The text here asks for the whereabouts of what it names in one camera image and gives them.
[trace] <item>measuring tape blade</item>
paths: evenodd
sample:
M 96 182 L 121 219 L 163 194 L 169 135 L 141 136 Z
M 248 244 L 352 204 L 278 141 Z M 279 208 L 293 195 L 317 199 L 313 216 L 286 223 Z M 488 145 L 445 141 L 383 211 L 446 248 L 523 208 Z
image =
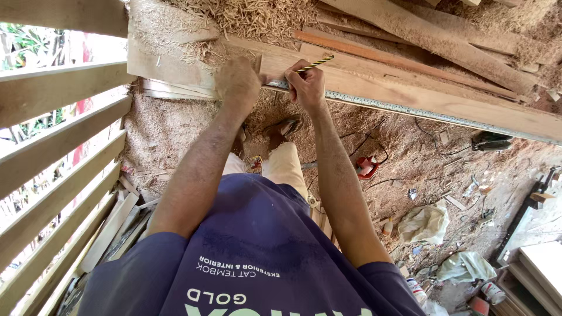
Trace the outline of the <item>measuring tape blade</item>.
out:
M 286 81 L 273 80 L 272 82 L 268 83 L 267 85 L 270 86 L 270 87 L 289 90 L 289 84 Z M 415 116 L 419 116 L 421 118 L 434 119 L 434 120 L 444 121 L 444 122 L 447 122 L 447 123 L 453 123 L 453 124 L 463 125 L 463 126 L 467 126 L 467 127 L 488 130 L 488 131 L 494 132 L 494 133 L 511 135 L 511 136 L 514 136 L 514 137 L 520 137 L 520 138 L 526 138 L 526 139 L 532 139 L 534 141 L 545 142 L 545 143 L 549 143 L 549 144 L 553 144 L 553 145 L 562 146 L 562 141 L 557 141 L 555 139 L 549 139 L 549 138 L 546 138 L 546 137 L 543 137 L 543 136 L 532 135 L 532 134 L 529 134 L 529 133 L 517 132 L 515 130 L 511 130 L 511 129 L 507 129 L 507 128 L 503 128 L 503 127 L 496 127 L 496 126 L 485 124 L 485 123 L 480 123 L 480 122 L 476 122 L 476 121 L 472 121 L 472 120 L 456 118 L 454 116 L 439 114 L 439 113 L 435 113 L 435 112 L 431 112 L 431 111 L 412 109 L 411 107 L 398 105 L 398 104 L 394 104 L 394 103 L 380 102 L 378 100 L 373 100 L 373 99 L 369 99 L 369 98 L 350 96 L 349 94 L 339 93 L 339 92 L 330 91 L 330 90 L 326 90 L 325 96 L 326 96 L 326 99 L 329 99 L 329 100 L 344 101 L 344 102 L 354 103 L 354 104 L 357 104 L 359 106 L 370 107 L 370 108 L 373 108 L 373 109 L 381 109 L 381 110 L 387 110 L 387 111 L 392 111 L 392 112 L 397 112 L 397 113 L 402 113 L 402 114 L 415 115 Z

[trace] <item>shorts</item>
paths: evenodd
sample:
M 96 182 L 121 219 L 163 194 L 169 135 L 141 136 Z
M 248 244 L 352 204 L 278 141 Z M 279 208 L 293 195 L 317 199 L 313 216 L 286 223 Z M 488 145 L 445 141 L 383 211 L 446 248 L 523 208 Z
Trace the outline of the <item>shorts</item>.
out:
M 224 166 L 223 175 L 246 172 L 245 163 L 230 153 Z M 269 154 L 269 159 L 261 164 L 261 175 L 275 184 L 288 184 L 308 201 L 308 189 L 302 176 L 301 162 L 297 146 L 293 142 L 282 143 Z

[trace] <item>pencil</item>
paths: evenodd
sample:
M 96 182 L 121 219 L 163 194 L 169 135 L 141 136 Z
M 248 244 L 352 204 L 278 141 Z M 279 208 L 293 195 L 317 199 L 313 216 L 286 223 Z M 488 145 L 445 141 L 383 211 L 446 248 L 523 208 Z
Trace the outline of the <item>pencil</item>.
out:
M 308 69 L 314 68 L 314 67 L 316 67 L 316 66 L 318 66 L 318 65 L 320 65 L 320 64 L 323 64 L 323 63 L 325 63 L 325 62 L 327 62 L 327 61 L 329 61 L 329 60 L 331 60 L 331 59 L 334 59 L 334 55 L 328 56 L 328 57 L 326 57 L 326 58 L 324 58 L 324 59 L 322 59 L 322 60 L 319 60 L 319 61 L 317 61 L 317 62 L 315 62 L 315 63 L 313 63 L 313 64 L 310 64 L 310 65 L 308 65 L 308 66 L 306 66 L 306 67 L 300 68 L 299 70 L 296 71 L 296 73 L 300 74 L 300 73 L 302 73 L 303 71 L 307 71 Z

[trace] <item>wooden fence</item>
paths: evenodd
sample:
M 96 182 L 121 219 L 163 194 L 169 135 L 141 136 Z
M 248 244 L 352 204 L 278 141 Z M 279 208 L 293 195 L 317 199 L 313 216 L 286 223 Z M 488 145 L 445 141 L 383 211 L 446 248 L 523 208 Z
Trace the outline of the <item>wooden fence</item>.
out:
M 124 38 L 127 37 L 128 25 L 124 4 L 119 0 L 4 0 L 0 3 L 0 21 Z M 0 128 L 11 127 L 134 80 L 136 76 L 126 72 L 126 61 L 0 73 Z M 131 96 L 125 96 L 19 143 L 11 154 L 0 159 L 0 198 L 8 196 L 42 170 L 119 120 L 129 112 L 131 101 Z M 37 202 L 21 210 L 18 218 L 0 234 L 0 271 L 4 271 L 40 231 L 86 185 L 94 181 L 89 195 L 72 209 L 69 216 L 42 241 L 31 257 L 18 267 L 15 275 L 0 288 L 0 315 L 10 315 L 65 243 L 87 220 L 80 235 L 74 236 L 70 246 L 43 276 L 39 287 L 20 313 L 37 315 L 99 231 L 116 200 L 115 194 L 107 193 L 119 178 L 120 163 L 113 161 L 123 150 L 125 137 L 126 131 L 121 130 L 108 139 L 104 146 L 73 167 L 68 175 L 54 182 Z M 103 170 L 103 176 L 96 177 Z

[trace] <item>man's left hand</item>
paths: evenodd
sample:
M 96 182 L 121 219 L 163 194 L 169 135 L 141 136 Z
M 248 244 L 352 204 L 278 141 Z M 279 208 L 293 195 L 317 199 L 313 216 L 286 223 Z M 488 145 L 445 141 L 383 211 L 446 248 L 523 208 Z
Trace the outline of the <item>man's left hand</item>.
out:
M 215 89 L 223 99 L 223 107 L 243 119 L 252 112 L 262 82 L 245 57 L 229 60 L 215 75 Z

